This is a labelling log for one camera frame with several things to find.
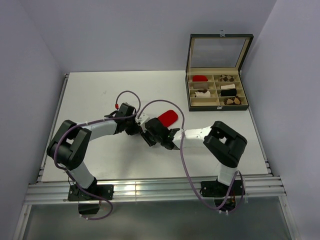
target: table top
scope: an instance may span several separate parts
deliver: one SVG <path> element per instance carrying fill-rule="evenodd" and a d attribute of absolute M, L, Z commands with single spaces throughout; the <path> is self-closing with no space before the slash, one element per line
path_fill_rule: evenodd
<path fill-rule="evenodd" d="M 138 94 L 144 106 L 155 99 L 177 104 L 185 115 L 184 129 L 198 129 L 222 121 L 241 135 L 248 143 L 238 169 L 244 175 L 268 174 L 262 150 L 249 110 L 189 112 L 184 71 L 122 71 L 73 72 L 67 80 L 53 135 L 64 120 L 77 123 L 102 119 L 115 110 L 115 100 L 124 90 Z M 130 93 L 123 94 L 121 103 L 138 106 Z M 181 115 L 173 105 L 156 102 L 144 113 L 151 118 L 167 110 L 178 113 L 178 121 L 170 128 L 181 127 Z M 205 147 L 183 150 L 188 171 L 192 177 L 217 176 L 219 161 Z M 84 162 L 98 180 L 126 180 L 185 177 L 180 153 L 157 144 L 149 147 L 141 136 L 128 136 L 125 132 L 100 137 L 89 143 Z M 55 167 L 47 157 L 43 182 L 66 181 L 67 175 Z"/>

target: storage box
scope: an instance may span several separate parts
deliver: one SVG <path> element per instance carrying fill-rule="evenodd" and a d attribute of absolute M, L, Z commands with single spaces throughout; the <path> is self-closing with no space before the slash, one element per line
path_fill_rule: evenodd
<path fill-rule="evenodd" d="M 253 38 L 252 34 L 190 35 L 185 70 L 189 111 L 248 109 L 240 70 Z M 233 87 L 235 90 L 223 90 Z M 221 93 L 225 95 L 230 92 L 233 95 L 221 96 Z"/>

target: white wall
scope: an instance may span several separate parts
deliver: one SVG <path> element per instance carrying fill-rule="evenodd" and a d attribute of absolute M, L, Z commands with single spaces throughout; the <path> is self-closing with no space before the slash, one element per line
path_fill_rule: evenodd
<path fill-rule="evenodd" d="M 21 0 L 66 72 L 184 70 L 191 33 L 256 37 L 276 0 Z"/>
<path fill-rule="evenodd" d="M 319 0 L 278 0 L 243 78 L 271 168 L 308 240 L 320 236 L 319 13 Z"/>
<path fill-rule="evenodd" d="M 21 3 L 0 6 L 0 239 L 7 240 L 38 176 L 63 75 Z"/>

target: box clasp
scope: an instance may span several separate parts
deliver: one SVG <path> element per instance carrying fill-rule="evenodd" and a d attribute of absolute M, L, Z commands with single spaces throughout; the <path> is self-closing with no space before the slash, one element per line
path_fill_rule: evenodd
<path fill-rule="evenodd" d="M 220 37 L 225 37 L 225 30 L 220 30 Z"/>

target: red cloth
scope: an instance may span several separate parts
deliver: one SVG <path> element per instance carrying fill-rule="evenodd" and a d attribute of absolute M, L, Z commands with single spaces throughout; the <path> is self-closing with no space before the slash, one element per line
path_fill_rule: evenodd
<path fill-rule="evenodd" d="M 165 113 L 158 116 L 158 119 L 166 128 L 168 128 L 178 120 L 178 115 L 175 111 L 168 110 Z"/>
<path fill-rule="evenodd" d="M 208 82 L 208 78 L 204 75 L 194 75 L 192 82 Z"/>

